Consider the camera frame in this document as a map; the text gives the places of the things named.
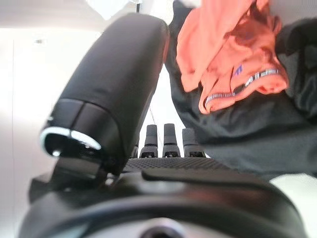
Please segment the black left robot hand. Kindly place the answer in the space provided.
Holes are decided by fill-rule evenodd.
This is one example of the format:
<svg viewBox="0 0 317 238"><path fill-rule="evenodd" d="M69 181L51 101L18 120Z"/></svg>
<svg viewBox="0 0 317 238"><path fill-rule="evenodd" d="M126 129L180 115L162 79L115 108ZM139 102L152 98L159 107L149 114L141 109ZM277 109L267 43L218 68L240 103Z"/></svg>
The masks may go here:
<svg viewBox="0 0 317 238"><path fill-rule="evenodd" d="M199 150L138 158L138 135L166 58L156 17L112 23L77 66L41 133L54 170L32 179L21 238L304 238L292 201L257 176Z"/></svg>

